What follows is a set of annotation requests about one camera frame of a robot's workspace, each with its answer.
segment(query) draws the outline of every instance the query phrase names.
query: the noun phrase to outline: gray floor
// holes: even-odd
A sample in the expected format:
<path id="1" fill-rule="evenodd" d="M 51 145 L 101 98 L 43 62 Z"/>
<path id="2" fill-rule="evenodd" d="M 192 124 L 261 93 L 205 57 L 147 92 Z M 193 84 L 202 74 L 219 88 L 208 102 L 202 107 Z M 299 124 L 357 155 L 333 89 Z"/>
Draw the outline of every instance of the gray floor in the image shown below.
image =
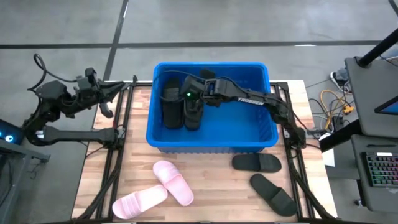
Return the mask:
<path id="1" fill-rule="evenodd" d="M 2 0 L 0 45 L 111 44 L 122 3 L 123 0 Z M 267 65 L 271 80 L 302 79 L 309 86 L 342 67 L 345 57 L 362 55 L 372 47 L 355 45 L 356 42 L 381 40 L 398 24 L 388 0 L 130 0 L 122 15 L 120 43 L 353 42 L 346 46 L 318 47 L 118 49 L 111 80 L 128 80 L 133 75 L 150 80 L 155 65 L 164 61 L 258 61 Z M 21 125 L 33 112 L 37 99 L 25 89 L 41 76 L 32 59 L 35 52 L 42 55 L 49 70 L 73 78 L 83 75 L 86 67 L 94 67 L 102 76 L 109 50 L 106 47 L 35 50 L 0 47 L 0 118 Z M 319 92 L 326 88 L 336 90 L 331 82 L 323 82 L 308 88 L 308 97 L 318 99 Z M 313 112 L 320 111 L 317 105 L 311 106 Z M 75 120 L 62 118 L 53 125 L 88 130 L 94 113 L 84 111 Z M 355 114 L 348 119 L 354 120 Z M 36 179 L 30 180 L 27 174 L 13 223 L 68 220 L 85 147 L 77 143 L 29 147 L 52 156 L 46 166 L 39 168 Z M 330 184 L 338 215 L 344 220 L 393 223 L 398 218 L 357 208 L 353 204 L 359 198 L 354 181 L 330 179 Z"/>

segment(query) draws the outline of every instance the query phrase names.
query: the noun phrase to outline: wooden tabletop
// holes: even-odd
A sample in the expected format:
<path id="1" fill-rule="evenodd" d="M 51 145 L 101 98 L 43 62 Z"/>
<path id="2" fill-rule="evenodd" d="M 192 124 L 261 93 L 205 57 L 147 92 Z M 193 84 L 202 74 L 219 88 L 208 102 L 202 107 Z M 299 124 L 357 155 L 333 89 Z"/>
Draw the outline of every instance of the wooden tabletop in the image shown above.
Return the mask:
<path id="1" fill-rule="evenodd" d="M 313 127 L 313 119 L 303 80 L 287 80 L 290 98 L 295 113 L 308 127 Z M 152 166 L 159 160 L 173 162 L 191 187 L 195 199 L 187 207 L 182 207 L 169 194 L 166 201 L 149 209 L 140 216 L 133 218 L 133 222 L 266 222 L 266 221 L 295 221 L 296 216 L 282 217 L 271 210 L 268 204 L 259 198 L 249 185 L 254 172 L 234 170 L 231 166 L 233 154 L 163 154 L 146 142 L 146 126 L 150 101 L 150 88 L 135 88 L 130 112 L 129 126 L 126 135 L 126 145 L 122 169 L 119 180 L 118 196 L 121 198 L 137 190 L 160 184 L 152 172 Z M 116 102 L 109 104 L 114 110 Z M 102 116 L 99 110 L 95 118 L 94 128 L 108 128 L 112 119 Z M 279 141 L 263 152 L 277 156 L 282 163 L 282 170 L 275 174 L 263 174 L 275 185 L 284 188 L 292 197 L 289 170 L 286 153 L 278 126 Z M 308 143 L 317 144 L 315 140 Z M 98 143 L 90 143 L 87 153 L 101 147 Z M 311 191 L 326 210 L 336 216 L 335 204 L 331 194 L 322 154 L 319 149 L 307 147 L 303 151 L 305 168 Z M 101 149 L 86 159 L 81 175 L 80 185 L 76 196 L 72 217 L 84 212 L 86 207 L 98 193 L 104 170 L 106 149 Z M 303 214 L 307 217 L 305 197 L 301 190 L 300 199 Z M 104 204 L 104 211 L 108 211 L 108 203 Z"/>

